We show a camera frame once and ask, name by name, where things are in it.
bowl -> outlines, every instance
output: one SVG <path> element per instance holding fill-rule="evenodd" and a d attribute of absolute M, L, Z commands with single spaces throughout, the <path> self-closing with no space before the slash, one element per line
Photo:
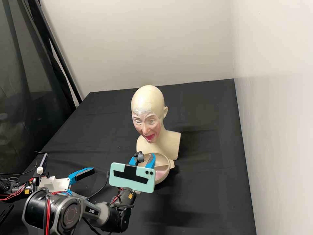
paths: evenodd
<path fill-rule="evenodd" d="M 138 166 L 145 166 L 147 164 L 147 161 L 150 158 L 151 153 L 146 153 L 144 155 L 144 162 L 139 163 Z M 161 183 L 163 180 L 166 179 L 168 176 L 170 169 L 174 168 L 174 161 L 171 159 L 168 159 L 166 156 L 164 156 L 161 153 L 154 153 L 156 155 L 156 163 L 154 166 L 154 169 L 156 171 L 156 179 L 155 184 Z"/>

teal phone case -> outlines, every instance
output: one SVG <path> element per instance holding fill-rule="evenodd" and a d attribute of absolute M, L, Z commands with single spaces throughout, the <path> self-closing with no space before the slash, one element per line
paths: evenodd
<path fill-rule="evenodd" d="M 151 168 L 112 163 L 109 184 L 120 188 L 128 187 L 139 192 L 153 193 L 155 177 L 156 172 Z"/>

mannequin head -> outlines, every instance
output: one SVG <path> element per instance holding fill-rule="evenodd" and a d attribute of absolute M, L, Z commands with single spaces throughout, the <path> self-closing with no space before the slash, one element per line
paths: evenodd
<path fill-rule="evenodd" d="M 155 86 L 139 88 L 131 100 L 133 124 L 148 143 L 156 142 L 168 112 L 162 92 Z"/>

white wall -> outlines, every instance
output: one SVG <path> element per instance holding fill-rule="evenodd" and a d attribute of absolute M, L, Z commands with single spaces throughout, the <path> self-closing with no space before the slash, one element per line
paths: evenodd
<path fill-rule="evenodd" d="M 258 235 L 313 234 L 313 2 L 233 2 L 234 71 Z"/>
<path fill-rule="evenodd" d="M 227 0 L 42 0 L 83 98 L 233 77 Z"/>

black tablecloth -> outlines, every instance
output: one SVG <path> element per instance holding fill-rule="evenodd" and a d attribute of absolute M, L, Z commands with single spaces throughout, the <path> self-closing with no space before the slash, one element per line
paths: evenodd
<path fill-rule="evenodd" d="M 169 107 L 165 127 L 182 133 L 179 157 L 152 194 L 138 195 L 124 234 L 256 234 L 234 80 L 159 88 Z M 127 163 L 139 135 L 130 111 L 134 92 L 90 93 L 44 147 L 49 174 L 65 178 L 84 167 L 108 171 L 112 162 Z M 100 172 L 72 190 L 89 196 L 104 182 Z M 110 201 L 116 193 L 108 186 L 91 202 Z M 15 203 L 1 234 L 27 234 L 24 203 Z M 74 234 L 93 232 L 81 221 Z"/>

